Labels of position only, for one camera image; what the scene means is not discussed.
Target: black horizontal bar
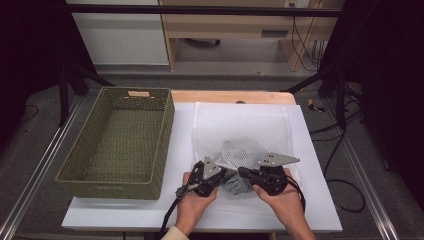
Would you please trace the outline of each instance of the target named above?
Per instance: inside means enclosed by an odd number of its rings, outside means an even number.
[[[297,17],[342,17],[358,15],[339,9],[311,8],[264,8],[224,6],[155,6],[155,5],[98,5],[67,4],[48,5],[50,8],[72,13],[117,13],[117,14],[192,14],[192,15],[250,15],[250,16],[297,16]]]

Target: human hand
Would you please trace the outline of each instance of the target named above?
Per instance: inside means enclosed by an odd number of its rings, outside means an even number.
[[[284,168],[284,172],[291,177],[289,169]],[[253,185],[253,189],[260,199],[268,203],[293,239],[315,239],[306,222],[299,193],[292,185],[288,184],[286,189],[276,196],[268,195],[258,185]]]
[[[185,172],[183,176],[183,185],[190,177],[190,172]],[[177,227],[181,232],[188,236],[202,217],[205,209],[211,204],[217,196],[218,188],[215,188],[209,197],[199,197],[193,191],[188,192],[177,206]]]

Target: aluminum rail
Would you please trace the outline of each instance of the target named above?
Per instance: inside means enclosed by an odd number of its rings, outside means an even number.
[[[24,217],[29,205],[31,204],[31,201],[33,200],[39,186],[44,179],[44,176],[47,173],[47,170],[50,167],[50,164],[53,162],[53,159],[56,156],[58,149],[60,148],[63,139],[65,138],[70,126],[72,125],[72,122],[74,121],[84,98],[84,96],[75,96],[75,101],[69,110],[68,120],[57,129],[52,141],[50,142],[35,171],[22,191],[21,196],[15,203],[12,211],[10,211],[6,220],[1,225],[0,239],[9,240],[13,238],[19,223]]]
[[[334,105],[327,99],[323,99],[323,104],[326,109],[330,110],[329,115],[333,123],[337,123],[334,117]],[[341,130],[339,128],[337,128],[337,131],[339,134],[341,134]],[[364,194],[368,208],[370,209],[370,212],[374,217],[374,221],[377,224],[381,236],[384,240],[399,239],[399,236],[392,224],[392,221],[389,218],[389,215],[387,214],[382,202],[380,201],[380,198],[378,197],[377,192],[375,191],[371,181],[365,173],[365,170],[362,167],[359,158],[356,155],[355,150],[347,136],[344,137],[342,144],[348,156],[349,164],[352,168],[353,175],[355,176],[355,179],[358,182],[359,188]]]
[[[99,4],[52,4],[43,6],[48,10],[72,13],[116,13],[116,14],[191,14],[191,15],[250,15],[250,16],[294,16],[294,17],[347,17],[363,14],[340,9],[317,8],[269,8],[228,6],[157,6],[157,5],[99,5]]]

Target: person's right hand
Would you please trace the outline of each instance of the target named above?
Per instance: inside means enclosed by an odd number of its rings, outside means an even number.
[[[284,171],[287,176],[291,176],[288,169],[285,168]],[[253,185],[253,189],[260,199],[268,203],[293,239],[315,239],[306,222],[299,193],[293,186],[288,184],[286,189],[276,196],[268,195],[258,185]]]

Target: metal rail on floor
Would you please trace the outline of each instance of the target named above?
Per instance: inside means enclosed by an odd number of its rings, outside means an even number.
[[[323,99],[323,104],[325,106],[325,109],[329,110],[329,115],[333,123],[336,123],[337,121],[335,118],[334,104],[328,99]],[[341,134],[341,130],[339,128],[337,128],[337,131],[339,134]],[[392,224],[392,221],[387,215],[387,212],[382,202],[380,201],[377,192],[375,191],[371,181],[365,173],[364,168],[362,167],[358,156],[355,153],[355,149],[353,148],[347,136],[344,137],[342,144],[347,154],[347,158],[350,167],[352,168],[352,172],[358,182],[359,188],[362,190],[362,193],[365,196],[368,208],[370,209],[370,212],[374,217],[374,221],[377,224],[381,236],[385,240],[399,239],[399,236]]]
[[[63,124],[57,129],[52,141],[44,152],[43,157],[41,158],[27,185],[22,191],[21,196],[15,203],[15,206],[13,207],[12,211],[10,211],[9,216],[1,225],[0,239],[9,240],[13,238],[13,235],[15,234],[19,223],[24,217],[40,184],[43,182],[44,176],[46,175],[50,164],[56,156],[56,153],[60,148],[63,139],[65,138],[69,130],[69,127],[72,125],[72,122],[74,121],[75,116],[77,115],[81,103],[84,99],[84,96],[75,96],[73,104],[69,110],[68,120],[65,122],[65,124]]]

